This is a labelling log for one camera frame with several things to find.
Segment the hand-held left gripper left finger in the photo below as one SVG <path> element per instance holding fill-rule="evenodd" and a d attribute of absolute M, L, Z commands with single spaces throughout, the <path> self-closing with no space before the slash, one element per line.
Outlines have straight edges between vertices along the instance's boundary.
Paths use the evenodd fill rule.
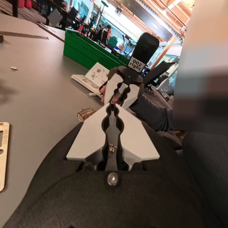
<path fill-rule="evenodd" d="M 108 103 L 83 122 L 66 155 L 67 160 L 91 162 L 97 169 L 106 169 L 109 153 L 106 131 L 111 113 L 112 105 Z"/>

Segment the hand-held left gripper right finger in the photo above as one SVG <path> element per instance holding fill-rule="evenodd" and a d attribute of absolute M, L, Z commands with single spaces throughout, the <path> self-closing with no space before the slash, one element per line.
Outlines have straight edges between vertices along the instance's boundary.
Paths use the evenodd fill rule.
<path fill-rule="evenodd" d="M 135 163 L 160 158 L 142 122 L 118 104 L 114 104 L 116 127 L 120 131 L 116 151 L 118 170 L 130 170 Z"/>

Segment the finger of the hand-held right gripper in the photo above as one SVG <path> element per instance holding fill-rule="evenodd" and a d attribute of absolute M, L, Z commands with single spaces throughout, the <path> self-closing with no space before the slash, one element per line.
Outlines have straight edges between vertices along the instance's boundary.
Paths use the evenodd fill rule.
<path fill-rule="evenodd" d="M 135 84 L 127 85 L 122 83 L 121 87 L 116 93 L 119 100 L 119 105 L 123 109 L 129 108 L 138 98 L 139 87 Z"/>
<path fill-rule="evenodd" d="M 114 102 L 121 104 L 123 102 L 123 94 L 125 92 L 125 84 L 123 78 L 115 73 L 110 80 L 107 81 L 105 93 L 104 93 L 104 104 Z"/>

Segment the small wooden box model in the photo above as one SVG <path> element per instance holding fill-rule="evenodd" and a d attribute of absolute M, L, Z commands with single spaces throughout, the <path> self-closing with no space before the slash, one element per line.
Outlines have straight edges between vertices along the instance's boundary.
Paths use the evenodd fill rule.
<path fill-rule="evenodd" d="M 87 118 L 92 116 L 96 111 L 92 108 L 82 109 L 80 112 L 77 113 L 77 119 L 80 122 L 84 122 Z"/>

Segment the person's right forearm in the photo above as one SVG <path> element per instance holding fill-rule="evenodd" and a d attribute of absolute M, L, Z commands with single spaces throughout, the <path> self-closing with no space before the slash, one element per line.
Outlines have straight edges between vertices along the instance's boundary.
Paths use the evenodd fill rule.
<path fill-rule="evenodd" d="M 172 108 L 161 108 L 148 100 L 144 95 L 139 96 L 129 108 L 156 131 L 168 132 L 175 130 L 172 121 Z"/>

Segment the person's right hand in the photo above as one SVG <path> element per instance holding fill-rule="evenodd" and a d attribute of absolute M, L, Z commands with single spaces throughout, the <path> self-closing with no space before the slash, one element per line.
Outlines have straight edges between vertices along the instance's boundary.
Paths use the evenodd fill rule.
<path fill-rule="evenodd" d="M 101 95 L 102 95 L 102 97 L 101 97 L 101 102 L 102 102 L 102 103 L 104 103 L 105 92 L 106 92 L 106 85 L 103 86 L 103 87 L 100 89 L 100 93 L 101 93 Z"/>

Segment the instruction booklet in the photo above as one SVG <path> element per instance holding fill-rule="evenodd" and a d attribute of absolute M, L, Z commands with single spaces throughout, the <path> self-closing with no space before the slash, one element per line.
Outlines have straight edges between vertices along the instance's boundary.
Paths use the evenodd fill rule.
<path fill-rule="evenodd" d="M 108 80 L 108 73 L 109 70 L 97 62 L 86 75 L 71 75 L 71 78 L 101 98 L 100 87 Z"/>

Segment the black office chair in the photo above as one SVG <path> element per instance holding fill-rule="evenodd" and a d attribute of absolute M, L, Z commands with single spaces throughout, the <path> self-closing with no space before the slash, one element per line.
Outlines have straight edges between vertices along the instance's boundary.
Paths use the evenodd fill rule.
<path fill-rule="evenodd" d="M 150 70 L 149 68 L 145 68 L 144 73 L 141 74 L 143 78 L 144 89 L 149 89 L 151 93 L 154 93 L 151 86 L 158 87 L 161 82 L 167 79 L 167 76 L 160 77 L 164 74 L 171 66 L 173 66 L 175 62 L 165 62 L 162 61 L 157 67 Z"/>

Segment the green plastic bin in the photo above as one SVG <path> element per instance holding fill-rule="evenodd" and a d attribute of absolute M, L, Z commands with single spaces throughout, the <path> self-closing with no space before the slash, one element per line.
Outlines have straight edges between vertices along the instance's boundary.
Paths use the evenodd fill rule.
<path fill-rule="evenodd" d="M 129 59 L 116 53 L 113 55 L 78 31 L 65 29 L 63 54 L 81 65 L 91 69 L 97 62 L 111 70 L 114 67 L 127 66 Z"/>

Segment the black floor lamp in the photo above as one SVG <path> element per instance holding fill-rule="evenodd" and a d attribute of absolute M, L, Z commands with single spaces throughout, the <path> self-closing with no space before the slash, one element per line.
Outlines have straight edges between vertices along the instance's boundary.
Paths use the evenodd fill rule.
<path fill-rule="evenodd" d="M 102 13 L 103 13 L 103 11 L 104 11 L 104 8 L 105 8 L 105 7 L 109 7 L 109 6 L 108 6 L 108 2 L 107 2 L 106 0 L 102 0 L 102 1 L 101 1 L 101 4 L 103 5 L 103 8 L 102 8 L 102 10 L 100 9 L 100 16 L 99 16 L 98 21 L 97 21 L 97 27 L 99 26 L 99 22 L 100 22 Z"/>

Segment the dark woven fabric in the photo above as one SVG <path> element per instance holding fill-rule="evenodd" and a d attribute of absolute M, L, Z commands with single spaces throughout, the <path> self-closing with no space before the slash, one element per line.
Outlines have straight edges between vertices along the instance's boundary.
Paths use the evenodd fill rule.
<path fill-rule="evenodd" d="M 183 156 L 212 216 L 228 227 L 228 136 L 188 132 Z"/>

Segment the wooden cutout sheet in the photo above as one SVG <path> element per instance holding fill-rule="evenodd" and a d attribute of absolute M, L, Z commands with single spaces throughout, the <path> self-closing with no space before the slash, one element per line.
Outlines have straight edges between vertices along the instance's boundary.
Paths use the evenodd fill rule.
<path fill-rule="evenodd" d="M 2 192 L 5 187 L 10 124 L 7 122 L 1 122 L 0 131 L 2 132 L 2 139 L 0 140 L 0 192 Z"/>

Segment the long black flat strip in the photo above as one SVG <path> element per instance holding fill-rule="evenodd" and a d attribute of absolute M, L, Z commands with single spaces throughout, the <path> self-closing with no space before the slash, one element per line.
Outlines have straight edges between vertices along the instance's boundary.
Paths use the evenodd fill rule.
<path fill-rule="evenodd" d="M 0 35 L 22 37 L 22 38 L 35 38 L 35 39 L 47 39 L 47 40 L 49 39 L 46 36 L 29 35 L 25 33 L 14 33 L 14 32 L 6 32 L 6 31 L 0 31 Z"/>

